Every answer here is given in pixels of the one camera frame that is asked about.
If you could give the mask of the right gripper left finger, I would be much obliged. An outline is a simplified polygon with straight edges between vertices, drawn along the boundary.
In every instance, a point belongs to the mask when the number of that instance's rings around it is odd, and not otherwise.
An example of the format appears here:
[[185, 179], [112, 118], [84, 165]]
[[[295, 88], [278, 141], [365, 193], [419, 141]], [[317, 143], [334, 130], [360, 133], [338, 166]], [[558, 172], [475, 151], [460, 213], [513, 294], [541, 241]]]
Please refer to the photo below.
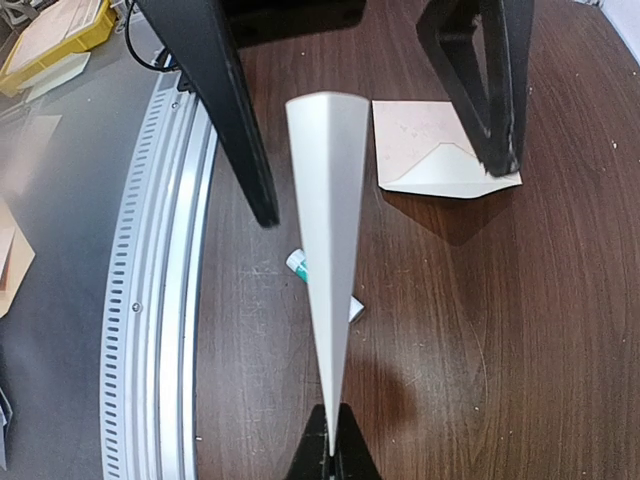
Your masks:
[[311, 410], [285, 479], [327, 480], [330, 478], [329, 465], [325, 409], [317, 404]]

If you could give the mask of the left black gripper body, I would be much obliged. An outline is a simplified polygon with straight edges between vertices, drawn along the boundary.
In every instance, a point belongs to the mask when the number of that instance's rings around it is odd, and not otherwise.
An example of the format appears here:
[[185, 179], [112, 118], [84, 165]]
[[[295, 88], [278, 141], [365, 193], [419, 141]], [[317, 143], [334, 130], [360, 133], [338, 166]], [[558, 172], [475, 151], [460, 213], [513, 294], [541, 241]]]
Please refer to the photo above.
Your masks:
[[222, 1], [236, 45], [252, 47], [304, 35], [355, 27], [365, 0]]

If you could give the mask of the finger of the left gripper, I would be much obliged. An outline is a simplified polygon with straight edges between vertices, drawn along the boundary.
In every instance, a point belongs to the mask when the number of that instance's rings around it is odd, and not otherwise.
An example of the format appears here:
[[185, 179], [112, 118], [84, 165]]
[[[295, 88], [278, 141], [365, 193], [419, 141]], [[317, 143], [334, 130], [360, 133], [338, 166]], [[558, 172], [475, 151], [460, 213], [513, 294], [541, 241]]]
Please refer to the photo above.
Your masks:
[[257, 222], [264, 228], [277, 226], [275, 184], [222, 3], [139, 5], [204, 105]]
[[521, 169], [533, 19], [532, 1], [432, 0], [416, 23], [478, 161], [492, 176]]

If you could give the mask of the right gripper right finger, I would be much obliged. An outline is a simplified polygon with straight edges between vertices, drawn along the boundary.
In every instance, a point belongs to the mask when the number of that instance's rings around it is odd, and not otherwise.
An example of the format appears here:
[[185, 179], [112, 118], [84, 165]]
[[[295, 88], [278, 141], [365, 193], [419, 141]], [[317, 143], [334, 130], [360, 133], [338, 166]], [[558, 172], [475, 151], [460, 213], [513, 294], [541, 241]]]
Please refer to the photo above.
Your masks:
[[331, 460], [331, 478], [337, 480], [381, 480], [351, 407], [340, 405], [337, 439]]

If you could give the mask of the beige envelope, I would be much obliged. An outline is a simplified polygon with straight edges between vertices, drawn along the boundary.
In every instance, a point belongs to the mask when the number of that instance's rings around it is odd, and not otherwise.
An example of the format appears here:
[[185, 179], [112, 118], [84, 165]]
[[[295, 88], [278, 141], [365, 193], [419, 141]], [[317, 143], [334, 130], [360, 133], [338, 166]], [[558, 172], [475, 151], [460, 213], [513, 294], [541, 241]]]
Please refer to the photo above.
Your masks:
[[449, 102], [374, 101], [378, 185], [391, 192], [476, 199], [522, 184], [485, 172]]

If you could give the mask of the cream letter paper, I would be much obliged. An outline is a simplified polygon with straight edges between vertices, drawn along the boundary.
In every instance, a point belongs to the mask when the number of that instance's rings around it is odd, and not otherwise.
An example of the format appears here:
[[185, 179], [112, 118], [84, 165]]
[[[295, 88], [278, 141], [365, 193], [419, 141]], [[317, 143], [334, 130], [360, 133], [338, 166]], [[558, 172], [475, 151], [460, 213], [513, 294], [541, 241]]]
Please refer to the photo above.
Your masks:
[[367, 99], [318, 92], [286, 104], [302, 249], [329, 448], [335, 449], [354, 289]]

